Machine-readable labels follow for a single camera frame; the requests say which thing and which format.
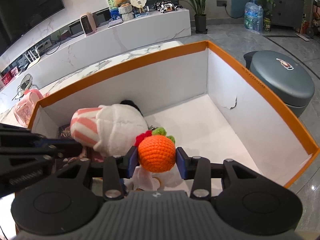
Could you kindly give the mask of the white dog plush striped hat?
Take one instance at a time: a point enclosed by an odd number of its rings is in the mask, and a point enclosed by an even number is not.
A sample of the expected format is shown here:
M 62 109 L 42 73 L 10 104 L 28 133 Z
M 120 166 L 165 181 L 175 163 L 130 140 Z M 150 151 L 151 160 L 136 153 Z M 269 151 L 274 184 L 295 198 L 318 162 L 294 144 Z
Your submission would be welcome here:
M 72 138 L 103 157 L 125 155 L 148 124 L 131 100 L 77 110 L 70 124 Z

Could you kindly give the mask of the white crochet doll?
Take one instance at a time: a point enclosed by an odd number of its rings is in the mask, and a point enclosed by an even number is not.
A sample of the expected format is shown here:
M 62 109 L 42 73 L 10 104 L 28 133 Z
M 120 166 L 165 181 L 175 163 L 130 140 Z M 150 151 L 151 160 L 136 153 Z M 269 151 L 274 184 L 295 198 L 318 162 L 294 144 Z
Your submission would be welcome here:
M 181 178 L 177 165 L 163 173 L 151 173 L 138 166 L 132 178 L 124 179 L 124 185 L 129 191 L 188 191 L 188 185 Z

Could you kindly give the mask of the white wifi router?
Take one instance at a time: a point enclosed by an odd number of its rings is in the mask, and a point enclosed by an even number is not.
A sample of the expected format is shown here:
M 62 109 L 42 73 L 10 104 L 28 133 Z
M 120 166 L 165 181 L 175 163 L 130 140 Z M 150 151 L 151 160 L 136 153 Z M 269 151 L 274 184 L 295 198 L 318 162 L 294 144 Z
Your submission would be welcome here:
M 26 53 L 24 55 L 27 58 L 27 60 L 29 61 L 29 63 L 38 63 L 41 58 L 40 52 L 37 47 L 35 47 L 33 50 L 30 49 L 30 50 L 26 51 Z

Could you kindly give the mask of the orange cardboard box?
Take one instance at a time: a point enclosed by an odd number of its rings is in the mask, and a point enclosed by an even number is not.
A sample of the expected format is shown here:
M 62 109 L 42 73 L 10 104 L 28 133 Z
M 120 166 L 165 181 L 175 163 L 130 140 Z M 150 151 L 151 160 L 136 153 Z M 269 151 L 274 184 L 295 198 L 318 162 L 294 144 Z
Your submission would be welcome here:
M 203 41 L 146 54 L 59 88 L 40 101 L 32 130 L 52 136 L 85 107 L 133 100 L 190 155 L 234 159 L 280 184 L 297 180 L 319 147 L 291 110 L 215 44 Z M 181 183 L 158 197 L 138 193 L 106 204 L 96 219 L 61 239 L 256 239 L 187 197 Z

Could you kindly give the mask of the black television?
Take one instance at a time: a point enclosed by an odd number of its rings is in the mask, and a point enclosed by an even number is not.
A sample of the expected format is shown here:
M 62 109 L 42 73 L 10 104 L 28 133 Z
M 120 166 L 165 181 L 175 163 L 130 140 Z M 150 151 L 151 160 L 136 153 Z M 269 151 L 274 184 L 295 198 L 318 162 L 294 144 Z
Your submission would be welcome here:
M 1 0 L 1 54 L 63 8 L 62 0 Z

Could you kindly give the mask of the white marble tv console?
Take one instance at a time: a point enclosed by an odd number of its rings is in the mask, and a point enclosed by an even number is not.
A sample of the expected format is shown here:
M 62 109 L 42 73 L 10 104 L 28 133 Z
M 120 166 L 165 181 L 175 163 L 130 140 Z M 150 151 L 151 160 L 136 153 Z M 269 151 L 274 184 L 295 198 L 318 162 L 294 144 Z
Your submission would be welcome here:
M 63 43 L 52 55 L 42 57 L 1 90 L 1 107 L 15 103 L 14 96 L 23 77 L 30 74 L 35 85 L 42 88 L 78 69 L 103 59 L 179 37 L 191 35 L 190 12 L 151 12 L 119 25 L 102 26 L 91 35 L 80 35 Z

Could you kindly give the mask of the pink mini backpack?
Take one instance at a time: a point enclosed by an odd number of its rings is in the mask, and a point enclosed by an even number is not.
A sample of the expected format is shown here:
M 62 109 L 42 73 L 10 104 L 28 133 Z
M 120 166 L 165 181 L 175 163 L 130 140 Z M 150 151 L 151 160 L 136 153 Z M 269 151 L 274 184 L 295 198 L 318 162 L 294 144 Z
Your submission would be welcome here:
M 14 116 L 21 126 L 28 127 L 33 110 L 41 99 L 43 99 L 43 95 L 38 89 L 28 89 L 21 100 L 16 103 Z

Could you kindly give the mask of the white baby bouncer chair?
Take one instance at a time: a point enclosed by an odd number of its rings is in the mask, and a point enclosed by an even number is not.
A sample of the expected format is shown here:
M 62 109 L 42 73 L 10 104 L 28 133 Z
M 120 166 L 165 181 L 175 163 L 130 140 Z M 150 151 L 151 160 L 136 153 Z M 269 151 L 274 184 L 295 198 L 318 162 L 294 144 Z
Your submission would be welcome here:
M 33 77 L 30 74 L 26 74 L 20 85 L 17 87 L 17 94 L 14 96 L 12 101 L 22 98 L 25 92 L 31 88 L 39 89 L 39 87 L 33 83 Z

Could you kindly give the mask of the grey round stool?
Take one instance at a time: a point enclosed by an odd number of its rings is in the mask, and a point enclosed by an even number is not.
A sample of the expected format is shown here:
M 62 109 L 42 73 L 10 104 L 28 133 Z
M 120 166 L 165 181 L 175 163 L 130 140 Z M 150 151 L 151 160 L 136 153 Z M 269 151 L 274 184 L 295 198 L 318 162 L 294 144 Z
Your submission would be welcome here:
M 307 71 L 292 58 L 271 50 L 244 54 L 246 68 L 269 87 L 297 116 L 305 111 L 315 85 Z

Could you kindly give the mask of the black white toy car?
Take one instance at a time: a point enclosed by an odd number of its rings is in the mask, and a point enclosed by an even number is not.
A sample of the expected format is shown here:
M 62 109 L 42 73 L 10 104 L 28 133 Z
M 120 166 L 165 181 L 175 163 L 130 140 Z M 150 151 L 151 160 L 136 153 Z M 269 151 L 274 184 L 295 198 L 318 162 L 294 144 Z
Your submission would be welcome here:
M 166 12 L 177 11 L 183 7 L 179 4 L 172 3 L 172 1 L 161 1 L 154 3 L 152 8 L 164 14 Z

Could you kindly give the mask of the small bear plush on shelf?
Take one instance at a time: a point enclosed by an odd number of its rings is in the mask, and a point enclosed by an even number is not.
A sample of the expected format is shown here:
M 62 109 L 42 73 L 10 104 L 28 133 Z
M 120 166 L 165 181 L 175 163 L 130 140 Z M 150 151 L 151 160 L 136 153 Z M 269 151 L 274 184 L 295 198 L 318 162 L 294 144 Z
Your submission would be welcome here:
M 124 7 L 129 4 L 129 0 L 115 0 L 116 7 Z

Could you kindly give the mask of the dark grey drawer cabinet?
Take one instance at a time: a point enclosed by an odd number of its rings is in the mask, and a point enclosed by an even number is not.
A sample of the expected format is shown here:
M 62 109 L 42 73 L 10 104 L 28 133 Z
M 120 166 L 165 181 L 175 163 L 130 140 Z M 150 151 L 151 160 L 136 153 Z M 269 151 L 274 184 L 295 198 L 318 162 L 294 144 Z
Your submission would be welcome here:
M 271 24 L 299 28 L 303 19 L 304 0 L 273 0 Z

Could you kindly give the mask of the red gift box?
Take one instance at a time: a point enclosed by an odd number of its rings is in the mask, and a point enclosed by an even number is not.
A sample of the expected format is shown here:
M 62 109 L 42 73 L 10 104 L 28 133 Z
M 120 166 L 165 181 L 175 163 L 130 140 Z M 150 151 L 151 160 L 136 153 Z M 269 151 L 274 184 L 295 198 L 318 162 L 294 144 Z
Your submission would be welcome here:
M 18 67 L 14 67 L 10 71 L 8 71 L 7 74 L 2 77 L 3 85 L 7 85 L 12 80 L 12 78 L 18 74 L 18 72 Z

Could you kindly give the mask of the orange crochet ball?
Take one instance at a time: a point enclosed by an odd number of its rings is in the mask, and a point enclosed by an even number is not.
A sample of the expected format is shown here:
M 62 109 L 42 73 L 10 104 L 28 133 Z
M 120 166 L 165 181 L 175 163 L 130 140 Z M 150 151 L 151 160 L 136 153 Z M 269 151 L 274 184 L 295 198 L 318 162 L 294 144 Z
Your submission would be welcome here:
M 138 135 L 135 146 L 140 166 L 151 173 L 168 172 L 176 163 L 175 138 L 163 127 Z

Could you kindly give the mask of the blue water jug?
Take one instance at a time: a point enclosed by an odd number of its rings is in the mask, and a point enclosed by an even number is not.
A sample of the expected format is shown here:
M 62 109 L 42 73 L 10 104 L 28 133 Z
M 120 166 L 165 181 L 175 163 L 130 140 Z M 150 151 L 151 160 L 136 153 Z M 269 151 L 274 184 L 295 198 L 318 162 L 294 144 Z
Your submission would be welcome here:
M 257 34 L 261 33 L 263 31 L 263 14 L 264 10 L 257 3 L 257 0 L 247 2 L 244 11 L 245 28 Z

